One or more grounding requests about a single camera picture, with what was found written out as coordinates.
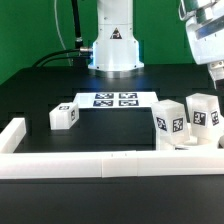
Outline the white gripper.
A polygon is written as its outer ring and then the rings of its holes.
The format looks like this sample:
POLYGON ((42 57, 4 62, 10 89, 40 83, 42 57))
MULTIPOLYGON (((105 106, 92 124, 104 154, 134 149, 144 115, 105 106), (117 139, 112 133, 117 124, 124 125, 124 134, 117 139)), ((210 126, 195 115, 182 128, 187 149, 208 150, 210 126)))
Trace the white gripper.
POLYGON ((204 25, 194 16, 186 24, 188 42, 197 64, 209 64, 208 71, 215 89, 224 89, 224 14, 204 25))

